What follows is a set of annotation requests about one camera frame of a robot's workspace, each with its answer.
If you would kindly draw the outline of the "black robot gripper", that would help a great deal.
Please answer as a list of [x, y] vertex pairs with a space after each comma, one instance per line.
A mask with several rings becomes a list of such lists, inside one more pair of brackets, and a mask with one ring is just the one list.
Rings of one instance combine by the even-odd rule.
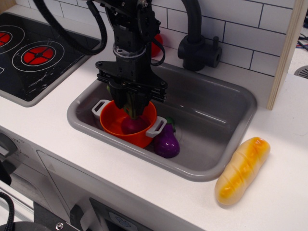
[[108, 83], [108, 91], [117, 106], [122, 109], [127, 102], [127, 93], [131, 95], [132, 118], [143, 114], [151, 99], [164, 102], [167, 82], [158, 77], [151, 66], [151, 49], [143, 47], [136, 52], [121, 47], [113, 47], [115, 61], [98, 61], [95, 66], [99, 70], [98, 80]]

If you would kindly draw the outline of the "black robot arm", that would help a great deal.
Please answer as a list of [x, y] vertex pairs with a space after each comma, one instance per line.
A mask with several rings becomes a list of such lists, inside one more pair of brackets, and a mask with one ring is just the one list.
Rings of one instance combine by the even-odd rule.
[[113, 52], [116, 60], [99, 61], [96, 67], [98, 80], [108, 84], [116, 106], [130, 118], [143, 114], [150, 100], [163, 102], [167, 83], [158, 77], [152, 66], [152, 44], [162, 47], [155, 36], [160, 22], [155, 18], [149, 0], [101, 0], [108, 21], [114, 32]]

